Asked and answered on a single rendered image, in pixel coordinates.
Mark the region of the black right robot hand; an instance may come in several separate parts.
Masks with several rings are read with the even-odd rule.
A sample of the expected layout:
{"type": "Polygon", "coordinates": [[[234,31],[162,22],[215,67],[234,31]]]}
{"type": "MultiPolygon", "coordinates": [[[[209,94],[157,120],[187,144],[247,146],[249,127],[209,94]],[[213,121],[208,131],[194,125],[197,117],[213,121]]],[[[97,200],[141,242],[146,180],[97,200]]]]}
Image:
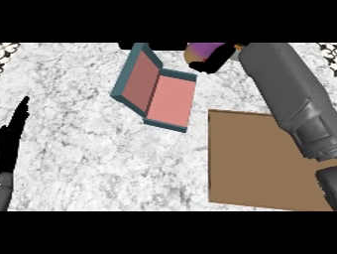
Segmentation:
{"type": "Polygon", "coordinates": [[[225,43],[213,50],[206,59],[203,59],[200,62],[190,63],[190,68],[199,72],[206,72],[208,74],[216,73],[236,52],[241,51],[244,47],[246,46],[241,44],[225,43]]]}

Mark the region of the purple and orange can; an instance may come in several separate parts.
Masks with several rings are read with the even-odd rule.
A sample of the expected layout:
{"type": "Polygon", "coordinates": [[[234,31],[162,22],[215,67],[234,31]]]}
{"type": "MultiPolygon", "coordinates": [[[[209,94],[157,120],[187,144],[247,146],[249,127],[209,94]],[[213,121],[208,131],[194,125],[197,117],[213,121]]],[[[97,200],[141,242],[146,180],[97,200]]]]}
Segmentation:
{"type": "Polygon", "coordinates": [[[224,43],[190,43],[184,53],[187,63],[203,62],[222,45],[224,43]]]}

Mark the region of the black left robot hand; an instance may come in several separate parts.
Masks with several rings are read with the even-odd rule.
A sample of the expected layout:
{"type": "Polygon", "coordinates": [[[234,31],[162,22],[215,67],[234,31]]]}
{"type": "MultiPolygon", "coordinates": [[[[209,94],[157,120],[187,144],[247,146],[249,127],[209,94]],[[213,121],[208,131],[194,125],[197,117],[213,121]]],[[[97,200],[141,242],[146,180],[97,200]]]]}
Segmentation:
{"type": "Polygon", "coordinates": [[[17,106],[10,124],[0,127],[0,174],[13,173],[16,170],[20,140],[30,116],[29,101],[30,97],[26,96],[17,106]]]}

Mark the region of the teal and pink open box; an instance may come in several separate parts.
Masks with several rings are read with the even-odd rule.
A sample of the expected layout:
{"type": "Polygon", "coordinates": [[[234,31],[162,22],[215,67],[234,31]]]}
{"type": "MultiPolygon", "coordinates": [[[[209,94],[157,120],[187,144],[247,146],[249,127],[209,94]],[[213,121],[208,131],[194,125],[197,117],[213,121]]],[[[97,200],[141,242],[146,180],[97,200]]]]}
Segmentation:
{"type": "Polygon", "coordinates": [[[147,125],[187,132],[197,76],[163,67],[147,43],[135,43],[112,91],[112,98],[147,125]]]}

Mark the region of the brown cardboard box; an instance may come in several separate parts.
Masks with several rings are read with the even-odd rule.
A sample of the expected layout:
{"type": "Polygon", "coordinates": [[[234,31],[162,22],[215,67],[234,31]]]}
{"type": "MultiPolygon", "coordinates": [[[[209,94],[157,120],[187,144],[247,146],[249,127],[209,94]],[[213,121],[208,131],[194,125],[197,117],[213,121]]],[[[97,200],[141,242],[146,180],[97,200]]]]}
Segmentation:
{"type": "Polygon", "coordinates": [[[306,159],[271,115],[209,112],[209,199],[287,210],[332,209],[318,170],[337,166],[306,159]]]}

